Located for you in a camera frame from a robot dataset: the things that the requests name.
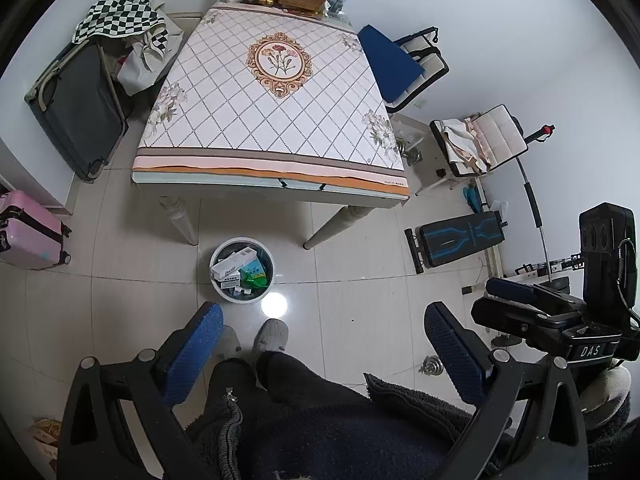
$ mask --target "foot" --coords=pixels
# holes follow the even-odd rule
[[[254,361],[262,352],[284,352],[289,339],[289,327],[279,319],[268,319],[264,322],[254,341]]]
[[[229,325],[223,326],[222,334],[220,334],[220,339],[218,339],[216,347],[213,349],[213,354],[221,361],[224,361],[232,357],[239,358],[241,351],[242,347],[236,331]]]

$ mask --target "black and white checkered fabric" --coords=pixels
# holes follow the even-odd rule
[[[151,47],[164,57],[168,33],[164,19],[151,8],[149,0],[99,0],[78,23],[72,43],[82,43],[94,34],[110,38],[136,36],[152,30]]]

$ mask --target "white plastic bag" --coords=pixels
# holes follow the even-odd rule
[[[128,95],[137,94],[155,83],[164,67],[178,53],[182,43],[182,35],[184,34],[182,29],[160,9],[164,1],[150,0],[150,2],[152,9],[158,13],[160,18],[164,19],[164,26],[168,33],[166,49],[164,57],[160,57],[155,50],[151,49],[151,31],[134,38],[133,51],[127,56],[118,72],[118,81]]]

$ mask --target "blue cushion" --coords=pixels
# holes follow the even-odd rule
[[[422,67],[380,31],[366,25],[358,38],[367,56],[380,95],[387,103],[400,97],[422,73]]]

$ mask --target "table leg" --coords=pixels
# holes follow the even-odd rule
[[[346,205],[340,208],[338,212],[327,220],[327,222],[316,231],[302,246],[305,249],[311,249],[318,244],[328,240],[332,236],[341,233],[355,224],[359,219],[364,218],[371,213],[374,208],[359,205]]]
[[[180,234],[184,236],[191,245],[197,245],[198,233],[193,228],[193,224],[191,224],[184,200],[179,196],[161,196],[159,202],[171,223],[180,231]]]

